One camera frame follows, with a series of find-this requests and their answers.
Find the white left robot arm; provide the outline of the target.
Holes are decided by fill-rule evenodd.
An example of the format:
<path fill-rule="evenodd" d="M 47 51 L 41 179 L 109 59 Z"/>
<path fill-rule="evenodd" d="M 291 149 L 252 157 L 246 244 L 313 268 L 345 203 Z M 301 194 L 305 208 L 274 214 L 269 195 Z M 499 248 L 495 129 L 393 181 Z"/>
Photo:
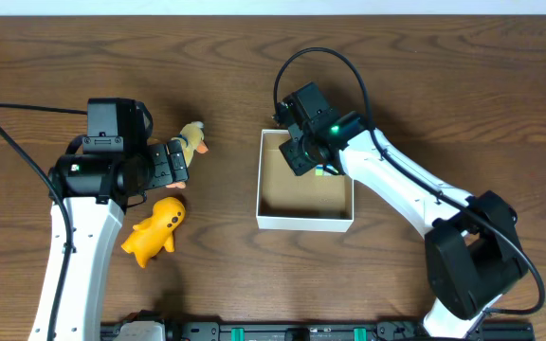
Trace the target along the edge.
<path fill-rule="evenodd" d="M 78 136 L 49 175 L 52 238 L 32 340 L 99 340 L 107 273 L 128 200 L 189 177 L 182 144 Z"/>

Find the orange rubber dog toy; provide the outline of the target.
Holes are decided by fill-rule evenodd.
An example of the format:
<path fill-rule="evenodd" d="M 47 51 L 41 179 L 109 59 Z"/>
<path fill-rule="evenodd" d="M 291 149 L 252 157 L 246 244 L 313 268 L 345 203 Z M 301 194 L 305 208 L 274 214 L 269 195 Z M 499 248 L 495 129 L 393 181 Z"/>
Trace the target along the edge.
<path fill-rule="evenodd" d="M 133 254 L 141 268 L 146 268 L 150 259 L 162 249 L 168 253 L 175 251 L 173 233 L 185 217 L 186 209 L 180 200 L 174 197 L 161 199 L 154 204 L 149 218 L 133 226 L 121 248 Z"/>

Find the white cardboard box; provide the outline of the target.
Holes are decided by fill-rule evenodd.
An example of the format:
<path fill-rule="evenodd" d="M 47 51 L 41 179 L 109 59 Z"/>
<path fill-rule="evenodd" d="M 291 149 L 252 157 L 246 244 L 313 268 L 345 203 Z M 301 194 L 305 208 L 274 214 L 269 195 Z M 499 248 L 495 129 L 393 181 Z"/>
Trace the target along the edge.
<path fill-rule="evenodd" d="M 256 219 L 260 229 L 337 232 L 354 222 L 354 181 L 347 176 L 316 176 L 312 169 L 296 176 L 279 146 L 284 130 L 261 132 Z"/>

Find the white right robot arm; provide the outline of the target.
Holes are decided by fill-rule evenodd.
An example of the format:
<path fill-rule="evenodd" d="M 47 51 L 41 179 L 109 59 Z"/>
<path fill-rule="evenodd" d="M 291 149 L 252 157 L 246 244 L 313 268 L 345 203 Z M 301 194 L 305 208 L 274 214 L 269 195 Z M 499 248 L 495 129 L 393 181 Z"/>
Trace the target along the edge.
<path fill-rule="evenodd" d="M 437 178 L 399 152 L 356 112 L 281 107 L 281 144 L 291 170 L 316 165 L 365 185 L 400 213 L 425 242 L 428 283 L 436 299 L 423 319 L 432 338 L 466 339 L 495 303 L 532 270 L 516 230 L 517 213 L 499 195 L 474 196 Z"/>

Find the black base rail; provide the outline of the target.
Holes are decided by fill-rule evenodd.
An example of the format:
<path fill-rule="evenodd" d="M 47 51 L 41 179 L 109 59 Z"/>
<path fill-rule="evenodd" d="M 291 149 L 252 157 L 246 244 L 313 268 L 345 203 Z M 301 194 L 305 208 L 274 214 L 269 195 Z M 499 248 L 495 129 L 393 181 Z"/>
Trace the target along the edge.
<path fill-rule="evenodd" d="M 101 340 L 162 341 L 394 341 L 431 340 L 410 320 L 354 324 L 257 324 L 172 320 L 140 311 L 118 323 L 103 323 Z"/>

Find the colourful puzzle cube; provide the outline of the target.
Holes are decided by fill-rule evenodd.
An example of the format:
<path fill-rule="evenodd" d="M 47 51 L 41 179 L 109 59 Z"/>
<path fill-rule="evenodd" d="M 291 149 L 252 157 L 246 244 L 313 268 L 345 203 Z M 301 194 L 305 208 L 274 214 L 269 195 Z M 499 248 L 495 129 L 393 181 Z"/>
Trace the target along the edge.
<path fill-rule="evenodd" d="M 338 176 L 341 175 L 341 172 L 336 170 L 331 165 L 316 165 L 315 167 L 315 175 L 316 176 Z"/>

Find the yellow plush duck toy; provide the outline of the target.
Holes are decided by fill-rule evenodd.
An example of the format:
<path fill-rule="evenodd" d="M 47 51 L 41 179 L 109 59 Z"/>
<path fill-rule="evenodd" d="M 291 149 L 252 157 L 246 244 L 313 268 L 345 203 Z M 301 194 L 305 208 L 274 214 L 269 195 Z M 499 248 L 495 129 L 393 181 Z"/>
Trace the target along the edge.
<path fill-rule="evenodd" d="M 204 154 L 209 151 L 205 142 L 205 125 L 202 121 L 193 121 L 186 124 L 180 133 L 173 137 L 182 147 L 186 168 L 191 165 L 195 153 Z"/>

